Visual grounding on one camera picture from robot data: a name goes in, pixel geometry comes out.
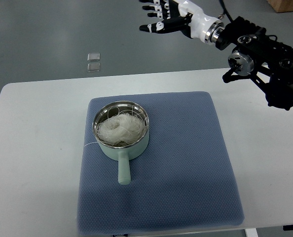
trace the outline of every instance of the blue mat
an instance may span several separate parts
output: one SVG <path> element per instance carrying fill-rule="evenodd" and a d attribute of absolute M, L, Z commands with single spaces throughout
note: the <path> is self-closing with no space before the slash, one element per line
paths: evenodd
<path fill-rule="evenodd" d="M 129 234 L 240 225 L 244 220 L 218 117 L 207 92 L 96 98 L 88 107 L 84 145 L 106 104 L 129 100 L 149 116 L 150 141 L 130 161 L 131 183 L 97 143 L 84 147 L 78 199 L 80 235 Z"/>

